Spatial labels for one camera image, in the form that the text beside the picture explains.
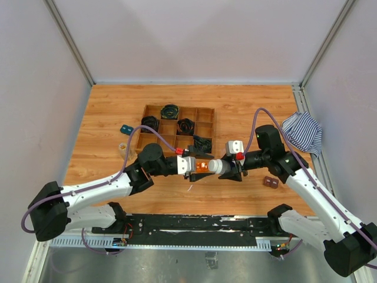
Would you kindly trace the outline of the white cap pill bottle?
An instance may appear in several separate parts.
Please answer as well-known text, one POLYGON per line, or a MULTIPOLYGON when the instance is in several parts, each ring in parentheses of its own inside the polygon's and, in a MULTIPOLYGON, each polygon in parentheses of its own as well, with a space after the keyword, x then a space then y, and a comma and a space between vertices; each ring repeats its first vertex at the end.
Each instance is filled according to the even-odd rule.
POLYGON ((230 173, 235 166, 234 162, 229 162, 222 159, 213 159, 208 162, 208 170, 217 175, 224 175, 230 173))

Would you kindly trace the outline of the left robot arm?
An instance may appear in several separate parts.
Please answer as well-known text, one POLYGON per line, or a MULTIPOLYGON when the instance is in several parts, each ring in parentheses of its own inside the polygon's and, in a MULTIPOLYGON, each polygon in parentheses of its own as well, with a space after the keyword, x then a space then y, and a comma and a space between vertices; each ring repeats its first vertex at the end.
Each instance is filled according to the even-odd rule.
POLYGON ((154 176, 191 178, 197 159, 211 160, 213 156, 189 146, 176 149, 174 155, 166 157, 159 144, 150 143, 139 152, 134 163, 114 175, 74 186, 48 182, 27 209, 32 233, 40 242, 90 225, 120 233, 126 226, 126 218, 120 215, 120 210, 111 205, 95 208, 96 203, 141 193, 154 184, 154 176))

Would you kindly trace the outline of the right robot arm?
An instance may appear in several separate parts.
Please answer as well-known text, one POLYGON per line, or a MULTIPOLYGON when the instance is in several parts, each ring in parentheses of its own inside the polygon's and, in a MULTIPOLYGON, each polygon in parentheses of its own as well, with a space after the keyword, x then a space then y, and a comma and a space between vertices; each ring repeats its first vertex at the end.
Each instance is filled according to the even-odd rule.
POLYGON ((226 154, 211 161, 209 169, 220 179, 242 181, 248 171, 267 168, 294 190, 314 211, 311 221, 292 207, 282 204, 267 214, 267 230, 274 236, 291 233, 323 252, 328 265, 348 277, 376 258, 376 225, 365 224, 349 212, 318 180, 313 170, 296 152, 289 152, 273 125, 255 130, 259 149, 243 153, 243 143, 226 143, 226 154))

